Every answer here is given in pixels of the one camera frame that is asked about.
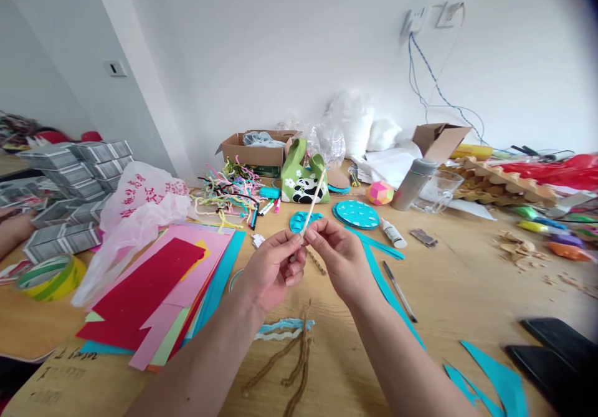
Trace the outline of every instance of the green bag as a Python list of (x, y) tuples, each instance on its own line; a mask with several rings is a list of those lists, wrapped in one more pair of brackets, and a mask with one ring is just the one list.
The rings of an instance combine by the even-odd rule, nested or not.
[[(322, 171), (326, 170), (324, 158), (319, 153), (310, 158), (311, 171), (305, 169), (301, 165), (301, 161), (305, 157), (306, 151), (307, 140), (305, 138), (297, 138), (288, 151), (287, 159), (280, 173), (283, 202), (311, 203), (311, 198), (318, 187), (320, 175)], [(316, 204), (326, 202), (330, 202), (330, 193), (328, 192), (328, 175), (325, 174)]]

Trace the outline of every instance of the pink paper ball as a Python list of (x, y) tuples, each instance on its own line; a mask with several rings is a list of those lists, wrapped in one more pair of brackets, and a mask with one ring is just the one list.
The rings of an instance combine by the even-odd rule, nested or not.
[(366, 189), (366, 197), (374, 205), (385, 205), (392, 200), (394, 188), (388, 183), (374, 182)]

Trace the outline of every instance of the wall switch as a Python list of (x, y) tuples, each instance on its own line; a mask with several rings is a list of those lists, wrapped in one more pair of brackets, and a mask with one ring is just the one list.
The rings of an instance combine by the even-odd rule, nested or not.
[(464, 2), (449, 3), (447, 1), (438, 17), (436, 27), (453, 27), (457, 23), (457, 12), (459, 9), (463, 9), (463, 13), (465, 13), (464, 7)]
[(403, 30), (401, 31), (401, 35), (409, 36), (411, 32), (416, 34), (419, 31), (421, 31), (422, 27), (424, 26), (424, 21), (427, 12), (427, 7), (411, 9), (409, 12), (407, 12), (407, 16), (405, 17), (405, 23), (403, 23)]
[(120, 60), (106, 60), (104, 68), (110, 77), (126, 77), (125, 69)]

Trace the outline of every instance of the metal water bottle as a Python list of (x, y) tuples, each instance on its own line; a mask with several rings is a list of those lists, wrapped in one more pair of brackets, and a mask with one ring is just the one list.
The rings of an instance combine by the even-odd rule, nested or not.
[(407, 211), (439, 166), (438, 163), (425, 158), (416, 158), (399, 189), (394, 193), (391, 206), (399, 211)]

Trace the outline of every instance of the glass cup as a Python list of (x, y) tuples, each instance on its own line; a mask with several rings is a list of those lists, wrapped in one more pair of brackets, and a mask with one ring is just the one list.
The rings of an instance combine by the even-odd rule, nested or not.
[(453, 200), (453, 192), (463, 183), (463, 177), (449, 171), (438, 170), (428, 180), (412, 207), (425, 213), (441, 213)]

